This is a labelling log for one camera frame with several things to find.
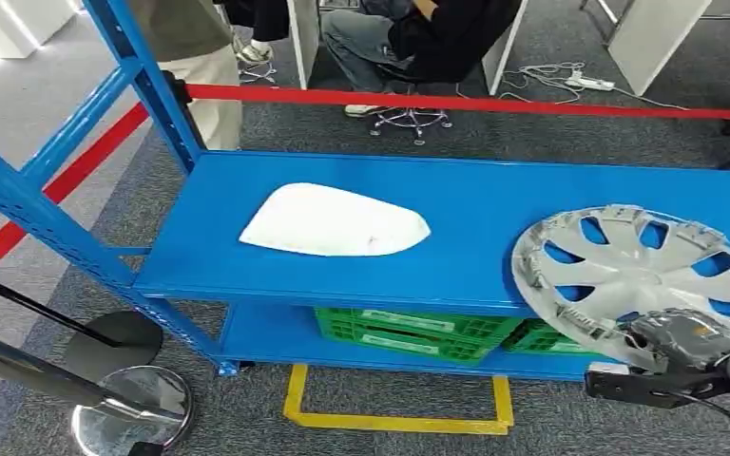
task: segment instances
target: red barrier rope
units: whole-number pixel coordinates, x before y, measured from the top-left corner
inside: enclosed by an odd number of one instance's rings
[[[112,125],[102,137],[96,140],[71,166],[50,183],[44,193],[59,203],[74,191],[110,154],[127,139],[147,118],[140,103],[133,106]],[[9,222],[0,229],[0,259],[10,252],[27,233],[18,225]]]
[[[472,111],[516,112],[602,117],[660,117],[675,119],[730,119],[730,109],[675,109],[668,107],[622,107],[597,104],[519,102],[496,98],[462,98],[393,93],[300,90],[266,86],[187,85],[192,98],[242,100],[244,102],[295,103],[306,105],[377,105]]]

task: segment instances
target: chrome base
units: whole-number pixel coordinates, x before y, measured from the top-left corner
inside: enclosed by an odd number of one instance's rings
[[[424,145],[424,128],[440,124],[444,128],[451,128],[449,116],[443,109],[419,109],[416,107],[393,107],[373,114],[376,117],[371,126],[371,136],[382,134],[380,128],[384,124],[400,128],[412,128],[415,134],[415,145]]]
[[[273,67],[273,62],[263,62],[260,64],[248,65],[240,61],[240,83],[250,84],[261,80],[267,81],[273,86],[277,86],[276,79],[273,75],[279,71]]]
[[[136,442],[169,448],[183,437],[194,416],[191,390],[171,370],[155,366],[117,370],[99,385],[142,405],[177,413],[182,419],[175,423],[127,421],[95,408],[77,406],[71,416],[71,432],[86,456],[126,456]]]

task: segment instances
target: black jacket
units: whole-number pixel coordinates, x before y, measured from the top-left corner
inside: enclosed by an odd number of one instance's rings
[[[430,82],[457,83],[468,76],[513,23],[521,0],[433,0],[427,20],[417,8],[390,29],[399,60],[413,56],[407,73]]]

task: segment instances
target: beige pants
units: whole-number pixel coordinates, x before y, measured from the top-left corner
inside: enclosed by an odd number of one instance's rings
[[[238,86],[240,83],[237,57],[230,45],[210,54],[159,62],[158,65],[188,84]],[[239,148],[241,102],[195,100],[189,104],[189,111],[200,130],[206,148],[211,150]]]

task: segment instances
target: power strip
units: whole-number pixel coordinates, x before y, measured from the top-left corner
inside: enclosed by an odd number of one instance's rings
[[[610,81],[603,81],[601,79],[587,79],[584,77],[575,77],[573,74],[569,78],[564,80],[564,84],[572,87],[590,88],[592,90],[602,90],[603,92],[610,92],[614,90],[614,83]]]

